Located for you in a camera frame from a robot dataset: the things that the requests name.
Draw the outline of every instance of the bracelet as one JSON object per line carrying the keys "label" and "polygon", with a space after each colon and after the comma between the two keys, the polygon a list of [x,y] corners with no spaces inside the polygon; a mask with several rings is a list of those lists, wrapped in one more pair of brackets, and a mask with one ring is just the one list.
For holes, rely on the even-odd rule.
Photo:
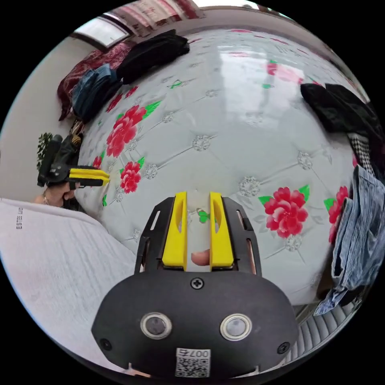
{"label": "bracelet", "polygon": [[43,199],[44,199],[44,203],[49,206],[48,199],[45,196],[45,192],[43,193]]}

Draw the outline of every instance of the qr code label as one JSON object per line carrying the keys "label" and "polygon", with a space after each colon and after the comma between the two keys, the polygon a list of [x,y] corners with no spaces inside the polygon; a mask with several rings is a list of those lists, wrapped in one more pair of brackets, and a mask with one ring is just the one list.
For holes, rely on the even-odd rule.
{"label": "qr code label", "polygon": [[210,377],[210,349],[176,350],[176,377]]}

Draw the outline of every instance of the bedspread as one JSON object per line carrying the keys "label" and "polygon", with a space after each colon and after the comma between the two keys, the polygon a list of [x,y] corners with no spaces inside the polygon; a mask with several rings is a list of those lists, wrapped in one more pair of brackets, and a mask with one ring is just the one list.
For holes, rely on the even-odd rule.
{"label": "bedspread", "polygon": [[333,203],[348,193],[355,159],[344,135],[324,131],[299,84],[359,95],[287,39],[242,29],[187,37],[189,54],[121,88],[89,124],[79,164],[111,182],[76,197],[135,253],[153,207],[187,191],[190,255],[209,248],[209,192],[228,196],[253,225],[262,275],[293,305],[310,303],[332,249]]}

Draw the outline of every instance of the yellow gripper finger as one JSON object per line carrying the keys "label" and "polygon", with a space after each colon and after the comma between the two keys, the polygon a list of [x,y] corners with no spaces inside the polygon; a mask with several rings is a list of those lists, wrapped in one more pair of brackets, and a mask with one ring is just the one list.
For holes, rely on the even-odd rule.
{"label": "yellow gripper finger", "polygon": [[102,170],[72,168],[69,177],[71,179],[99,179],[103,182],[103,186],[109,182],[109,174]]}
{"label": "yellow gripper finger", "polygon": [[187,192],[175,195],[162,262],[166,267],[187,270]]}
{"label": "yellow gripper finger", "polygon": [[221,194],[210,193],[210,270],[229,268],[234,263],[233,249]]}

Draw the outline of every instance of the potted plant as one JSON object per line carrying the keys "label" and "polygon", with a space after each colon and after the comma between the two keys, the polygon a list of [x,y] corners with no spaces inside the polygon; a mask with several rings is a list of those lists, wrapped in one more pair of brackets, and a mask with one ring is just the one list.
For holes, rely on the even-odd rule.
{"label": "potted plant", "polygon": [[47,145],[52,139],[52,134],[50,132],[45,132],[39,136],[39,145],[37,146],[37,164],[36,168],[40,170],[41,162],[43,161]]}

